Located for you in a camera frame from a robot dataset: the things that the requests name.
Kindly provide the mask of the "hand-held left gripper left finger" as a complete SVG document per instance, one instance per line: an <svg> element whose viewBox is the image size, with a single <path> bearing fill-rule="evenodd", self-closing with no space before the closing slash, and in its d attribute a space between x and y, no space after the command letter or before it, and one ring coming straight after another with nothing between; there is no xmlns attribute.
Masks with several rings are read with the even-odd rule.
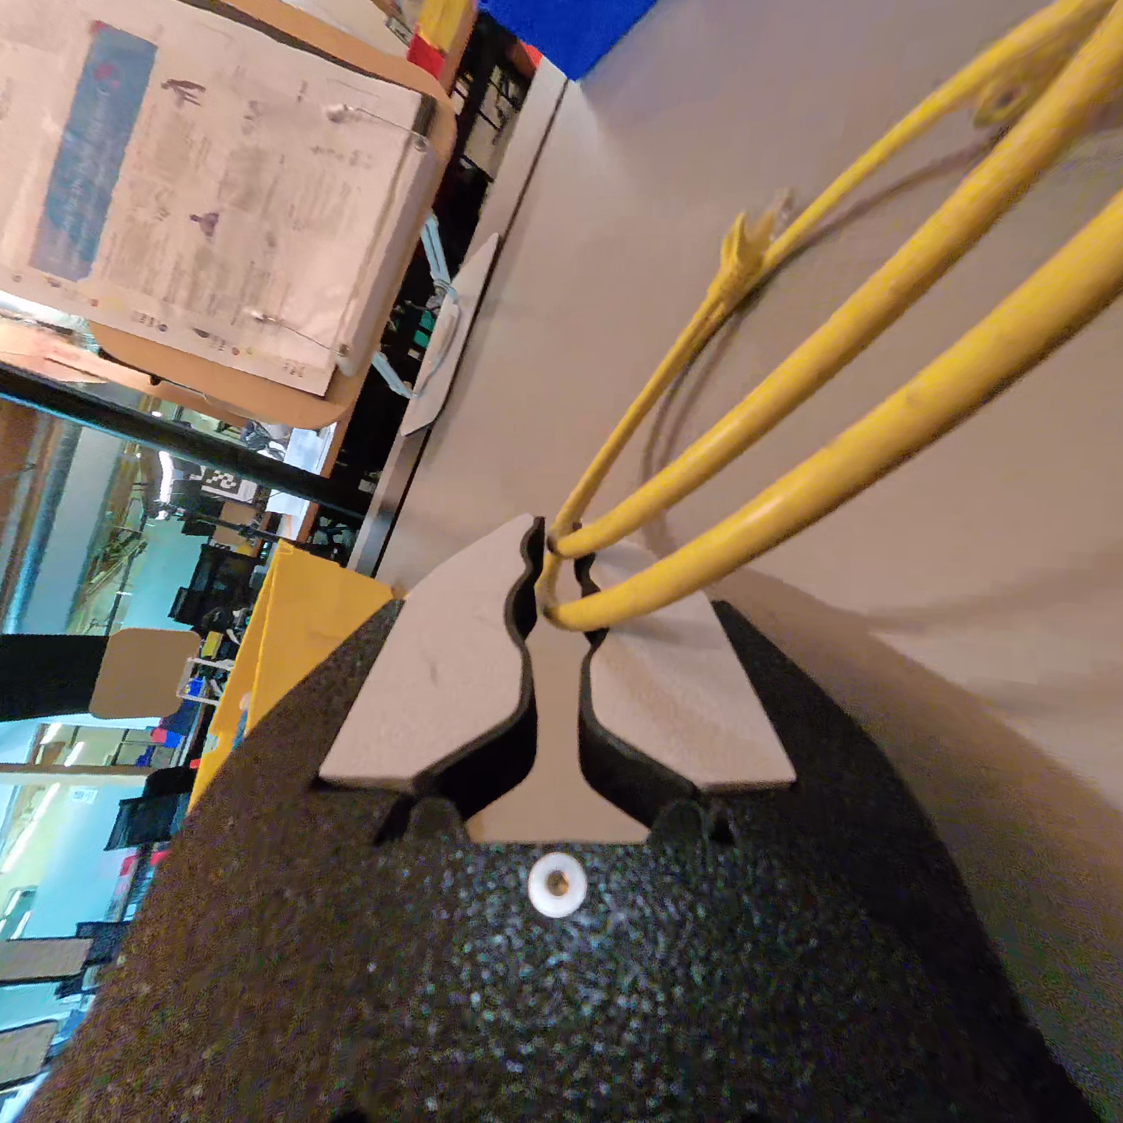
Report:
<svg viewBox="0 0 1123 1123"><path fill-rule="evenodd" d="M527 637L539 617L539 518L519 514L399 601L318 777L469 819L527 777L538 707Z"/></svg>

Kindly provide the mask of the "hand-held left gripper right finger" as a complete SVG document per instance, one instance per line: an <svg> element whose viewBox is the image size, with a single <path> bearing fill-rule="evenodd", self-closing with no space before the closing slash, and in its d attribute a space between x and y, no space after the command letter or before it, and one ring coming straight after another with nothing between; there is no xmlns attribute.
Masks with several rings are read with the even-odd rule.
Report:
<svg viewBox="0 0 1123 1123"><path fill-rule="evenodd" d="M793 784L796 765L705 593L584 637L580 771L614 807L653 826L678 802Z"/></svg>

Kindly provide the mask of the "large yellow plastic bin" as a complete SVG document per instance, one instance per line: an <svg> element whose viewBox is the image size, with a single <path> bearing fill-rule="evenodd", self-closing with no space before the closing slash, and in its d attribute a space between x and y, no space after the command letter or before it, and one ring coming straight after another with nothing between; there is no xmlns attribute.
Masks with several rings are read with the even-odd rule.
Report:
<svg viewBox="0 0 1123 1123"><path fill-rule="evenodd" d="M209 727L189 808L247 732L393 597L389 585L288 542L276 546Z"/></svg>

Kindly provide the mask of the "blue plastic bin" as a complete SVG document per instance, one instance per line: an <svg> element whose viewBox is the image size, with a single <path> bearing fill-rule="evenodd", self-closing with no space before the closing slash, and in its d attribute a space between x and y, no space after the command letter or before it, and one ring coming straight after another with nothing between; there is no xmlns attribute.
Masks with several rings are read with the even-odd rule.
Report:
<svg viewBox="0 0 1123 1123"><path fill-rule="evenodd" d="M657 1L480 1L499 26L571 80L588 74Z"/></svg>

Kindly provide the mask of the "grey desk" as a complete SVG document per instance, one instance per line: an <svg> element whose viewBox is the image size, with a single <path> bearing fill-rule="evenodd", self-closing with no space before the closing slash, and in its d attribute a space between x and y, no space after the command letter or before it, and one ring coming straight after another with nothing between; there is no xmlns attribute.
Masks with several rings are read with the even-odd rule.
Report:
<svg viewBox="0 0 1123 1123"><path fill-rule="evenodd" d="M380 557L400 588L552 518L694 312L723 232L804 204L1043 2L659 2L538 77L511 215ZM1055 1054L1120 1120L1120 302L960 429L731 574L727 598L877 740Z"/></svg>

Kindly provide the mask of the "black white tag sign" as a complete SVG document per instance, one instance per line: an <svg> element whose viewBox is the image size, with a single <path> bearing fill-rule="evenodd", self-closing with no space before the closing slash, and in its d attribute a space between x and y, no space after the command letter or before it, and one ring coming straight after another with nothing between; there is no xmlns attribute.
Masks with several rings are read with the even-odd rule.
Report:
<svg viewBox="0 0 1123 1123"><path fill-rule="evenodd" d="M209 495L250 505L258 501L258 483L218 467L194 467L182 482L182 489L187 495Z"/></svg>

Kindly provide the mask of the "black tripod pole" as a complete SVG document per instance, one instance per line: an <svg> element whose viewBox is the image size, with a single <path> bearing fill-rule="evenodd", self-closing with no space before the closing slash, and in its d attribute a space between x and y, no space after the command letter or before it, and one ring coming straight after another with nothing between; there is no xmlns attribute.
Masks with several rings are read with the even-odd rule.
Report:
<svg viewBox="0 0 1123 1123"><path fill-rule="evenodd" d="M1 363L1 398L110 437L134 441L154 451L175 454L202 467L231 473L349 517L362 518L370 507L370 495L356 486L71 388L7 360Z"/></svg>

